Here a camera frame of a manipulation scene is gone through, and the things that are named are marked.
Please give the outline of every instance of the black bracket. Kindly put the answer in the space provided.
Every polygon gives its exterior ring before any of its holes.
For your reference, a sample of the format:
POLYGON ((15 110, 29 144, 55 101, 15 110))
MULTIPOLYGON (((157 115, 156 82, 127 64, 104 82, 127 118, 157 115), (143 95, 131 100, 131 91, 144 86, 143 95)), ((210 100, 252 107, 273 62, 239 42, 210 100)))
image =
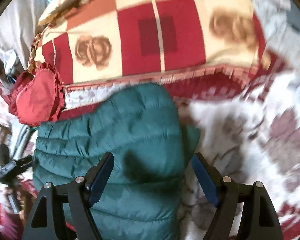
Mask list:
POLYGON ((237 184, 208 165, 201 153, 193 156, 192 167, 207 200, 217 208, 204 240, 228 239, 237 204, 242 202, 237 240, 283 240, 278 216, 262 182, 237 184))
POLYGON ((85 176, 58 186, 45 183, 29 214, 22 240, 70 239, 63 203, 69 203, 78 239, 102 240, 89 208, 100 200, 113 167, 114 157, 106 153, 85 176))
POLYGON ((21 210, 20 201, 17 198, 15 187, 19 184, 17 176, 25 172, 32 166, 32 156, 29 155, 20 160, 9 160, 9 148, 5 144, 0 145, 0 182, 6 184, 12 189, 11 193, 7 193, 8 201, 15 214, 21 210))

